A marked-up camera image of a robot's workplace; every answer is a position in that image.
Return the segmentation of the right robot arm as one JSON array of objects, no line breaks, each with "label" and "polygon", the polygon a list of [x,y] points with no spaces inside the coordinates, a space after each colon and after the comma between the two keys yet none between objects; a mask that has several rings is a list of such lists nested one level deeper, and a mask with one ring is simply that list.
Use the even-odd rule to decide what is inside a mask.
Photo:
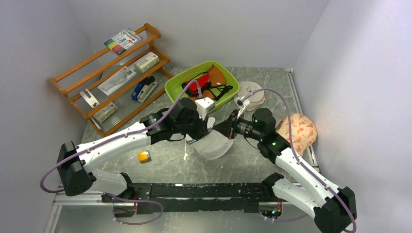
[{"label": "right robot arm", "polygon": [[251,120],[245,120],[234,110],[228,119],[213,129],[229,139],[240,134],[257,141],[261,155],[285,170],[299,185],[282,175],[270,176],[262,195],[268,201],[286,200],[313,218],[323,233],[355,232],[356,199],[349,188],[340,188],[322,176],[299,156],[288,140],[275,129],[276,120],[267,108],[258,108]]}]

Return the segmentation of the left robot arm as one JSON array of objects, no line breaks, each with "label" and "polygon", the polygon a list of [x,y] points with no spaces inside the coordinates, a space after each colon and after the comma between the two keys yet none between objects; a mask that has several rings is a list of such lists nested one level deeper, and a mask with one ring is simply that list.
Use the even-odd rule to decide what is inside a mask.
[{"label": "left robot arm", "polygon": [[110,158],[160,141],[199,140],[207,136],[210,120],[208,111],[215,106],[210,98],[193,101],[181,98],[171,108],[143,117],[128,128],[99,140],[75,145],[64,143],[57,159],[65,194],[77,196],[88,190],[108,192],[123,202],[134,197],[134,187],[124,173],[110,173],[98,166]]}]

